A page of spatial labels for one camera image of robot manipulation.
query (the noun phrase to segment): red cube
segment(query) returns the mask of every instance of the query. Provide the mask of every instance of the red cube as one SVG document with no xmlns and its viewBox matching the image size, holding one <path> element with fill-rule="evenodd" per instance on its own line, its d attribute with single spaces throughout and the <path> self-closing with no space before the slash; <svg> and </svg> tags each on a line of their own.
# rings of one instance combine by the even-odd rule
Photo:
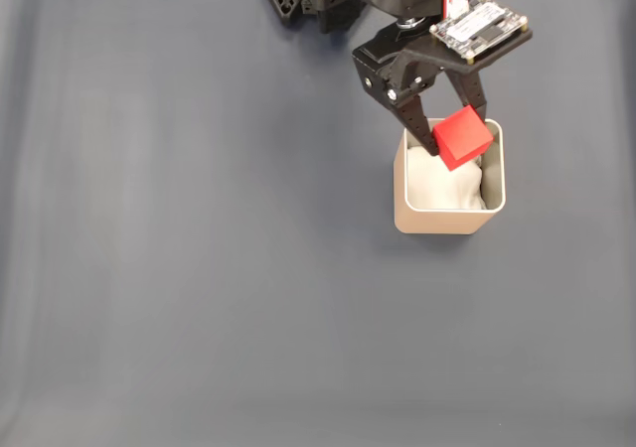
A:
<svg viewBox="0 0 636 447">
<path fill-rule="evenodd" d="M 494 139 L 472 106 L 438 123 L 433 137 L 439 145 L 439 157 L 450 171 L 482 155 Z"/>
</svg>

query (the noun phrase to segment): circuit board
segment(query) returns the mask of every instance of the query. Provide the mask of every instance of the circuit board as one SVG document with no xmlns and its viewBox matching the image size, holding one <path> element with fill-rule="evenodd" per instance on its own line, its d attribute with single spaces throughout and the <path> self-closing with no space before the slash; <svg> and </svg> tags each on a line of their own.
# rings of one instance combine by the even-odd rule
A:
<svg viewBox="0 0 636 447">
<path fill-rule="evenodd" d="M 474 0 L 467 13 L 442 20 L 430 27 L 430 33 L 472 64 L 478 55 L 527 29 L 527 17 L 493 0 Z"/>
</svg>

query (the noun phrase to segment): beige cup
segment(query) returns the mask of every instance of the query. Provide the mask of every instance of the beige cup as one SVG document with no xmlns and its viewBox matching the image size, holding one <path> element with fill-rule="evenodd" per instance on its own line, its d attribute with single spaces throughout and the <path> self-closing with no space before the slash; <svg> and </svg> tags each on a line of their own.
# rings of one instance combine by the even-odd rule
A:
<svg viewBox="0 0 636 447">
<path fill-rule="evenodd" d="M 429 119 L 431 129 L 442 119 Z M 481 196 L 486 210 L 423 210 L 408 202 L 408 153 L 410 147 L 420 145 L 406 129 L 394 161 L 394 205 L 396 227 L 404 233 L 474 233 L 504 208 L 506 178 L 504 174 L 504 143 L 501 126 L 492 119 L 486 126 L 495 136 L 482 158 Z"/>
</svg>

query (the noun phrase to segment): gray fabric surface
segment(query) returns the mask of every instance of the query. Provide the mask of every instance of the gray fabric surface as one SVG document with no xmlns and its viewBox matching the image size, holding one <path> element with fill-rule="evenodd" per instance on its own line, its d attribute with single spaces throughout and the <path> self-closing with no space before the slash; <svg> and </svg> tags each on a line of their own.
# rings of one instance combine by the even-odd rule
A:
<svg viewBox="0 0 636 447">
<path fill-rule="evenodd" d="M 634 445 L 636 0 L 501 1 L 535 30 L 483 73 L 508 205 L 462 237 L 394 227 L 400 128 L 350 57 L 388 19 L 37 0 L 0 444 Z"/>
</svg>

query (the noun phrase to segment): white tissue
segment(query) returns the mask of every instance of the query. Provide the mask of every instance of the white tissue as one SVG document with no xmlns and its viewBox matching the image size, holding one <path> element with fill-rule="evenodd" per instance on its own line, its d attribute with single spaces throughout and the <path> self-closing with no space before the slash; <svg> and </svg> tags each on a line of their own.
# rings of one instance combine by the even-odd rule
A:
<svg viewBox="0 0 636 447">
<path fill-rule="evenodd" d="M 439 156 L 432 157 L 423 147 L 407 152 L 408 201 L 416 209 L 486 209 L 481 198 L 481 169 L 470 161 L 449 171 Z"/>
</svg>

